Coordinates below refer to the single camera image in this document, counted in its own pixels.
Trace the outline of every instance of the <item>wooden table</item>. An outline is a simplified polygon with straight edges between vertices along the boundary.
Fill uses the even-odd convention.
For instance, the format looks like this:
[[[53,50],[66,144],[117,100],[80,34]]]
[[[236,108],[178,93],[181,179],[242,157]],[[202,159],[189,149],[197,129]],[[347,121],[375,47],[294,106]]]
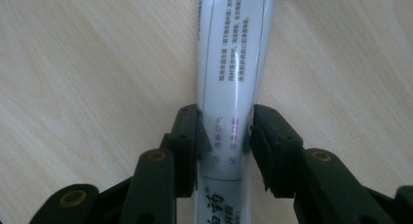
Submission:
[[[197,0],[0,0],[0,220],[103,191],[195,103]],[[277,0],[258,102],[388,196],[413,184],[413,0]],[[296,223],[252,169],[253,223]],[[191,223],[193,200],[178,200]]]

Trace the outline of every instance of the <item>cylindrical container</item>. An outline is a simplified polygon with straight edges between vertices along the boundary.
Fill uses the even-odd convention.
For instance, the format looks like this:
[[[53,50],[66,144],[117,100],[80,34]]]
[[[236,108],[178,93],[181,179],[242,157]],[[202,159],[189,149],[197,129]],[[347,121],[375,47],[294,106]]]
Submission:
[[[250,223],[247,128],[275,0],[199,0],[198,106],[211,144],[199,160],[195,223]]]

